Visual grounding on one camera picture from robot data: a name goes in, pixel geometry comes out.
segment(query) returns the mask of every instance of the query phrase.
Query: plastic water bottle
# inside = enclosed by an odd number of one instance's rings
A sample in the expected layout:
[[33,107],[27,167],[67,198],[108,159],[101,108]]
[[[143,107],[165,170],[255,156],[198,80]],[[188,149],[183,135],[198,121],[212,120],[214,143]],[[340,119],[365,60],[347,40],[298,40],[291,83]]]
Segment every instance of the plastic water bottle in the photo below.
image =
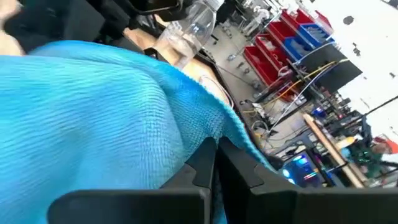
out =
[[155,48],[170,64],[183,69],[210,38],[216,23],[216,11],[224,0],[199,0],[188,16],[171,22],[159,37]]

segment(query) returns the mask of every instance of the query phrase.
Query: knit fabric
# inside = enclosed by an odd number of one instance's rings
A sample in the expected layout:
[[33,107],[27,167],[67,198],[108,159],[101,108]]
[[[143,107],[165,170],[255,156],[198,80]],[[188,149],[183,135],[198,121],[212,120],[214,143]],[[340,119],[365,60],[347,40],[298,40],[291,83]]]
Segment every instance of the knit fabric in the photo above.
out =
[[0,223],[79,189],[158,189],[206,137],[270,167],[234,111],[169,64],[62,41],[0,56]]

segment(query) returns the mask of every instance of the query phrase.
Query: blue storage bin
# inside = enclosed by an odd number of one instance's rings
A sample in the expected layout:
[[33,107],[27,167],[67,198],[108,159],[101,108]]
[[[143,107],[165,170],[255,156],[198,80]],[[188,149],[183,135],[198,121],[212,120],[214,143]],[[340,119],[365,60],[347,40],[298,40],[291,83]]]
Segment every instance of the blue storage bin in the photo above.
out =
[[[317,30],[317,34],[311,34],[309,29]],[[317,24],[302,24],[298,28],[298,32],[306,38],[315,48],[321,46],[325,39],[330,35]],[[329,38],[328,42],[334,42],[333,38]]]
[[[298,45],[302,46],[303,52],[300,52],[297,48]],[[300,37],[289,37],[284,41],[285,50],[287,51],[287,55],[292,59],[293,62],[300,60],[306,54],[310,53],[313,48],[311,48],[305,41]]]

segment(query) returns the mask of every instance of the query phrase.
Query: red storage bin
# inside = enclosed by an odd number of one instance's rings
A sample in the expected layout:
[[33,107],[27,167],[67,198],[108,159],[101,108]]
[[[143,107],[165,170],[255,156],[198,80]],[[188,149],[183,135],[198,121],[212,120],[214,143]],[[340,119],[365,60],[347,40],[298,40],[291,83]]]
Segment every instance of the red storage bin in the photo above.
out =
[[[245,47],[243,56],[252,66],[254,71],[256,71],[259,78],[266,84],[271,85],[278,79],[278,70],[274,68],[274,66],[268,61],[268,59],[264,56],[260,49],[257,47]],[[284,81],[279,80],[278,83],[273,85],[283,85]],[[279,92],[283,93],[287,88],[284,88]],[[289,91],[287,94],[281,97],[281,99],[285,102],[291,102],[292,96],[294,92]]]
[[294,37],[296,33],[284,22],[271,22],[267,27],[268,33],[273,35],[279,41],[280,45],[288,37]]
[[317,10],[315,10],[315,12],[318,14],[318,19],[316,20],[316,23],[320,24],[328,34],[332,35],[332,33],[334,33],[335,31],[333,30],[329,19]]
[[[274,49],[268,49],[266,42],[270,41],[275,47]],[[255,45],[260,51],[267,57],[268,61],[274,66],[276,70],[280,70],[282,67],[288,65],[287,56],[283,48],[276,43],[270,34],[260,34],[256,37]]]
[[314,23],[314,21],[309,18],[301,9],[297,10],[297,16],[292,17],[289,14],[287,14],[287,11],[284,9],[282,11],[282,19],[286,22],[289,23],[294,29],[298,30],[300,25],[302,24],[308,24],[308,23]]

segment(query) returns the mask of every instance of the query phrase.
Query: blue led light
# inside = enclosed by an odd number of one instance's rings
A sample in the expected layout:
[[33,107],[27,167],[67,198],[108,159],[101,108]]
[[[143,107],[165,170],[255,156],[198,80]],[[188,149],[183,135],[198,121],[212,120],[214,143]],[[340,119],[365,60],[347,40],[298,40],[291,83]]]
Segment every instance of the blue led light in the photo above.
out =
[[283,169],[282,173],[284,174],[285,177],[290,177],[290,173],[287,170]]
[[300,165],[304,165],[304,164],[306,164],[308,161],[307,161],[307,159],[306,158],[302,158],[302,159],[300,159],[299,161],[298,161],[298,163],[300,164]]
[[297,161],[299,159],[301,159],[303,156],[297,156],[296,158],[293,159],[293,161]]

